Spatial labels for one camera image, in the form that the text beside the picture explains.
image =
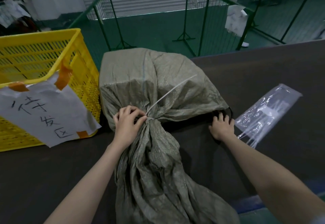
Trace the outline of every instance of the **loose sack fabric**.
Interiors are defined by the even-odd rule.
[[[152,118],[142,125],[115,170],[117,223],[239,223],[231,206],[184,172],[179,144],[161,126],[228,108],[199,67],[174,53],[108,52],[100,70],[100,94],[113,131],[113,115],[127,105],[149,111]]]

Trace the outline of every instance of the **clear plastic bag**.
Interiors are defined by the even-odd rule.
[[[235,120],[235,126],[242,131],[238,138],[248,136],[247,144],[255,148],[301,96],[298,91],[279,84]]]

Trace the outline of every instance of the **person's left arm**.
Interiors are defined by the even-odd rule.
[[[141,115],[136,124],[136,116]],[[140,109],[121,108],[114,117],[114,140],[103,156],[56,207],[44,224],[90,224],[122,152],[134,141],[147,119]]]

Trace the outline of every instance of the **zip tie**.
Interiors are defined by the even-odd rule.
[[[176,87],[180,86],[182,83],[188,81],[189,79],[195,77],[197,74],[193,75],[192,77],[189,77],[188,79],[183,80],[182,82],[180,82],[177,86],[175,86],[174,88],[172,88],[169,92],[167,92],[165,95],[163,95],[157,102],[155,102],[146,112],[145,116],[147,116],[148,112],[152,109],[153,106],[155,106],[161,99],[163,99],[165,96],[167,96],[169,93],[171,93]]]

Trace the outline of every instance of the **yellow crate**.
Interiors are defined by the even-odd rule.
[[[0,88],[16,81],[35,84],[47,80],[60,69],[61,63],[72,69],[68,85],[99,122],[99,73],[80,29],[0,37]],[[0,151],[42,144],[0,117]]]

